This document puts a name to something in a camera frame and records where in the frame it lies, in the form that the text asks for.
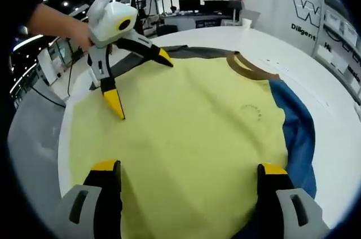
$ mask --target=white round table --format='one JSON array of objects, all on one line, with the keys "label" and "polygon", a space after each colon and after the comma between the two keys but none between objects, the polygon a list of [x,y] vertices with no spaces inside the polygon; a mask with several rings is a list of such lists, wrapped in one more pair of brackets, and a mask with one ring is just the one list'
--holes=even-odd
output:
[{"label": "white round table", "polygon": [[[352,206],[361,182],[361,122],[354,100],[342,84],[317,61],[295,47],[254,29],[222,26],[193,29],[158,37],[158,46],[188,45],[240,51],[253,64],[279,73],[311,113],[316,131],[313,167],[316,202],[323,219],[335,227]],[[111,65],[128,54],[117,50]],[[71,188],[69,138],[73,106],[89,93],[91,78],[81,74],[67,102],[59,138],[58,170],[61,195]]]}]

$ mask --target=human arm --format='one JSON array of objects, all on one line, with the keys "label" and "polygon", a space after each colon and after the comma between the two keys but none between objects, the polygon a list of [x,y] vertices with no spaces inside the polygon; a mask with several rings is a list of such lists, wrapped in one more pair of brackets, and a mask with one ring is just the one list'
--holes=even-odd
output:
[{"label": "human arm", "polygon": [[44,4],[36,7],[27,27],[32,34],[73,39],[84,51],[92,46],[88,37],[87,23]]}]

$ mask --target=chair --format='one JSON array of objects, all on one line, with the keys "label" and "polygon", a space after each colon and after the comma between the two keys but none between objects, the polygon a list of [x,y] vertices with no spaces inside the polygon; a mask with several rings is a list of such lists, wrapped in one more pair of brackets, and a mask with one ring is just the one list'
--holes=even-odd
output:
[{"label": "chair", "polygon": [[158,36],[163,36],[174,32],[178,32],[178,27],[176,25],[163,25],[157,28]]}]

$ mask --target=cable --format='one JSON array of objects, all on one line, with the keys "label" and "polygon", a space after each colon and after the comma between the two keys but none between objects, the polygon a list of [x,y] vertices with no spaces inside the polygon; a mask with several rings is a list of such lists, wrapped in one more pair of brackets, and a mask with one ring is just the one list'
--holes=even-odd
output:
[{"label": "cable", "polygon": [[38,95],[42,96],[42,97],[45,98],[46,100],[48,100],[48,101],[52,102],[53,104],[58,105],[58,106],[60,106],[60,107],[62,107],[62,108],[66,108],[65,105],[58,104],[58,103],[54,102],[53,100],[49,99],[48,97],[44,96],[44,95],[41,94],[38,90],[36,90],[33,86],[30,86],[30,87],[31,87]]},{"label": "cable", "polygon": [[72,64],[70,65],[70,73],[69,73],[69,81],[68,81],[68,89],[67,89],[69,97],[70,97],[69,87],[70,87],[70,79],[72,77],[73,64],[74,64],[74,59],[72,60]]}]

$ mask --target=robotic gripper jaw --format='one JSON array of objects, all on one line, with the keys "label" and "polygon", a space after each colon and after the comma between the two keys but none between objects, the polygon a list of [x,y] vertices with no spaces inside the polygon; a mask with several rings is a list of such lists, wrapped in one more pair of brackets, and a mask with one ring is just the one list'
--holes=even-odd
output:
[{"label": "robotic gripper jaw", "polygon": [[124,120],[125,115],[115,79],[109,66],[109,45],[115,43],[118,48],[136,52],[155,62],[173,67],[169,55],[143,35],[134,30],[137,9],[111,0],[95,0],[88,10],[89,38],[94,45],[89,49],[88,65],[110,107]]}]

